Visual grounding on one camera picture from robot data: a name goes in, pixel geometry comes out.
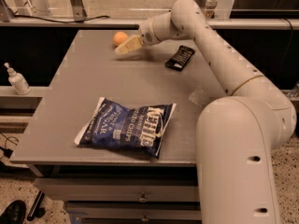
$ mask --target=black device on floor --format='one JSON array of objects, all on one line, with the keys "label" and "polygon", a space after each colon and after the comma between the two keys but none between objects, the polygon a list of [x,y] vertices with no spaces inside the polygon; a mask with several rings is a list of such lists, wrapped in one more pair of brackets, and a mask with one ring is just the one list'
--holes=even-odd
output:
[{"label": "black device on floor", "polygon": [[188,48],[186,46],[179,46],[178,51],[165,63],[165,66],[181,71],[194,53],[194,49]]}]

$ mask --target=desk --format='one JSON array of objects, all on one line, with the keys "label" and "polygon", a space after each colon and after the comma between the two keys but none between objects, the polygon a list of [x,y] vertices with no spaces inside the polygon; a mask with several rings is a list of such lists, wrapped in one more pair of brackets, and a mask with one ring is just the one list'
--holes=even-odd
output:
[{"label": "desk", "polygon": [[[27,164],[37,177],[35,185],[53,200],[63,200],[65,210],[82,223],[199,223],[194,138],[203,107],[189,96],[203,89],[217,98],[223,90],[191,40],[165,41],[120,57],[114,53],[114,33],[78,32],[11,161]],[[182,72],[164,67],[180,45],[196,49],[190,63]],[[75,146],[102,96],[129,108],[178,104],[159,159]]]}]

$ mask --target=orange ball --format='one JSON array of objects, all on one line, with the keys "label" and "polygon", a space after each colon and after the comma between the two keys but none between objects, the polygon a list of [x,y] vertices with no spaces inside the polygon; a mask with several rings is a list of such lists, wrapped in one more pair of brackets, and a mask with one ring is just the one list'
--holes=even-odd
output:
[{"label": "orange ball", "polygon": [[113,36],[113,43],[114,43],[115,46],[119,46],[128,37],[129,37],[129,35],[124,33],[124,32],[117,32]]}]

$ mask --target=gray tabletop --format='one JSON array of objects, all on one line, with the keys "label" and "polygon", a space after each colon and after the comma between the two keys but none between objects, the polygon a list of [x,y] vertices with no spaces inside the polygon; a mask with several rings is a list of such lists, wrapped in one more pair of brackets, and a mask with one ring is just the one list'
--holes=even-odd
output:
[{"label": "gray tabletop", "polygon": [[[194,91],[205,91],[209,98],[223,95],[206,61],[191,40],[164,41],[118,56],[112,44],[115,32],[78,32],[13,153],[12,162],[194,165],[195,124],[203,107],[189,97]],[[164,67],[180,45],[196,49],[188,65],[182,72]],[[133,151],[76,147],[74,139],[91,119],[100,97],[128,108],[177,104],[159,159]]]}]

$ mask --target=blue snack bag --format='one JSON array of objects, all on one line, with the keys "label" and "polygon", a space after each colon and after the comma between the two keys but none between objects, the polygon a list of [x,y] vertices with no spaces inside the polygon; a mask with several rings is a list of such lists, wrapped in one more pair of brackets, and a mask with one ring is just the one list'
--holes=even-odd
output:
[{"label": "blue snack bag", "polygon": [[79,132],[75,143],[140,150],[158,158],[162,137],[175,107],[176,104],[171,104],[128,109],[102,97],[92,120]]}]

